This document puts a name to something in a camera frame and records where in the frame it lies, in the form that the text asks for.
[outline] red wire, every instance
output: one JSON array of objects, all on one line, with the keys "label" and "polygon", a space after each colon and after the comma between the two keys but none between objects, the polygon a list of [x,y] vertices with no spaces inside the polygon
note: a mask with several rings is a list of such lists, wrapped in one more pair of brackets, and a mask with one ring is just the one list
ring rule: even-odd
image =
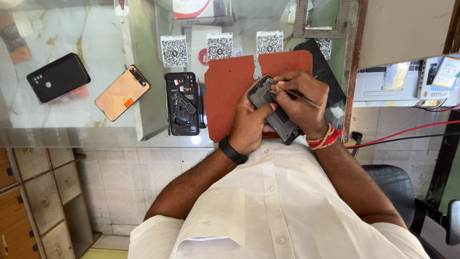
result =
[{"label": "red wire", "polygon": [[460,103],[457,104],[456,106],[452,107],[452,108],[445,109],[445,110],[440,110],[440,111],[432,111],[432,110],[428,110],[428,109],[424,109],[424,110],[427,111],[427,112],[447,112],[447,111],[453,110],[453,109],[455,109],[455,108],[457,108],[459,106],[460,106]]},{"label": "red wire", "polygon": [[381,138],[381,139],[377,139],[377,140],[372,141],[372,142],[364,143],[364,144],[361,144],[361,145],[349,146],[349,147],[346,147],[346,148],[356,148],[356,147],[361,147],[361,146],[368,145],[368,144],[374,144],[374,143],[377,143],[377,142],[379,142],[379,141],[382,141],[382,140],[385,140],[385,139],[394,137],[394,136],[396,136],[396,135],[403,134],[403,133],[406,133],[406,132],[409,132],[409,131],[412,131],[412,130],[418,130],[418,129],[425,128],[425,127],[436,126],[436,125],[442,125],[442,124],[459,123],[459,122],[460,122],[460,120],[453,120],[453,121],[445,121],[445,122],[431,123],[431,124],[423,125],[423,126],[416,127],[416,128],[413,128],[413,129],[407,129],[407,130],[405,130],[405,131],[401,131],[401,132],[398,132],[398,133],[396,133],[396,134],[393,134],[393,135],[390,135],[390,136],[388,136],[388,137],[384,137],[384,138]]}]

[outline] orange sticker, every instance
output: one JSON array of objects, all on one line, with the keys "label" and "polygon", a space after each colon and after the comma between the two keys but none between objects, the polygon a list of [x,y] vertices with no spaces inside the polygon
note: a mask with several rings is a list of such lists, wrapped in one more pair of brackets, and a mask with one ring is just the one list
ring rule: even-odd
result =
[{"label": "orange sticker", "polygon": [[129,98],[126,102],[125,102],[125,106],[126,108],[129,108],[129,106],[131,106],[131,104],[133,104],[134,102],[132,101],[131,98]]}]

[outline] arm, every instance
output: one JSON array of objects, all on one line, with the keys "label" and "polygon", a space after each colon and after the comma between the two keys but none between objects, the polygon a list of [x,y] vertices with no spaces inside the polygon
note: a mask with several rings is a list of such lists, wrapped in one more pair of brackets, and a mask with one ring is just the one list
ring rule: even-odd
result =
[{"label": "arm", "polygon": [[[324,110],[329,87],[303,71],[285,73],[272,85],[276,101],[308,139],[321,139],[328,130]],[[285,89],[297,90],[322,105],[321,109],[292,99]],[[342,143],[316,150],[318,160],[340,198],[368,224],[387,222],[406,228],[403,219],[372,178],[350,155]]]},{"label": "arm", "polygon": [[[260,146],[262,131],[269,130],[264,119],[276,109],[276,104],[267,104],[255,110],[247,99],[247,92],[257,82],[247,89],[236,106],[233,131],[228,140],[230,146],[242,155],[248,155]],[[217,149],[172,180],[155,199],[144,221],[156,215],[185,219],[200,195],[235,167],[236,164]]]}]

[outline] glass tabletop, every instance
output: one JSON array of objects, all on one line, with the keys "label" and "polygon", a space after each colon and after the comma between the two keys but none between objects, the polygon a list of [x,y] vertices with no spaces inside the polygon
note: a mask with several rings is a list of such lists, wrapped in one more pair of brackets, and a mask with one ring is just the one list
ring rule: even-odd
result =
[{"label": "glass tabletop", "polygon": [[[233,11],[230,17],[232,22],[221,26],[211,22],[209,25],[221,27],[223,33],[233,34],[235,55],[256,56],[258,31],[282,30],[284,51],[289,51],[305,40],[293,37],[293,21],[290,18],[293,2],[233,0],[231,9],[227,9],[227,13]],[[126,3],[130,8],[130,17],[115,16],[110,0],[76,0],[70,3],[64,0],[25,0],[0,12],[0,146],[215,146],[209,139],[207,128],[201,129],[198,136],[172,136],[164,130],[155,132],[146,141],[138,141],[137,123],[148,122],[149,117],[144,116],[143,112],[159,113],[154,105],[149,110],[149,105],[144,104],[140,114],[134,108],[127,109],[111,122],[94,104],[94,100],[130,65],[129,55],[136,66],[142,64],[146,68],[141,69],[146,77],[150,74],[191,71],[200,77],[200,81],[204,80],[204,76],[200,75],[204,75],[206,68],[198,67],[194,62],[187,67],[163,67],[160,36],[186,35],[189,60],[193,60],[192,55],[195,54],[192,26],[182,19],[174,19],[171,0],[130,0]],[[333,23],[330,17],[328,19],[329,23]],[[125,21],[129,22],[129,27],[125,26]],[[328,63],[341,84],[345,41],[332,39],[331,42]],[[143,48],[142,44],[144,48],[157,53],[156,60],[136,51]],[[91,82],[49,103],[40,103],[26,76],[68,53],[79,55]],[[255,64],[254,78],[257,78],[261,72],[258,63]],[[156,76],[147,79],[155,88],[164,89],[163,78]],[[332,109],[327,109],[326,117],[340,128],[344,111],[345,104],[340,102]]]}]

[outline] qr code card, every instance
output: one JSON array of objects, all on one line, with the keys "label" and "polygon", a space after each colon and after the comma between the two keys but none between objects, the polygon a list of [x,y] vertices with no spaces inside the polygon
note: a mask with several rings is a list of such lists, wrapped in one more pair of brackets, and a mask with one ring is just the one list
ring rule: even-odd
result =
[{"label": "qr code card", "polygon": [[257,60],[260,54],[283,52],[283,31],[258,31]]},{"label": "qr code card", "polygon": [[189,65],[185,35],[161,36],[160,40],[165,67]]},{"label": "qr code card", "polygon": [[228,59],[233,57],[232,33],[207,34],[207,59]]},{"label": "qr code card", "polygon": [[331,59],[332,39],[315,38],[316,43],[325,59]]}]

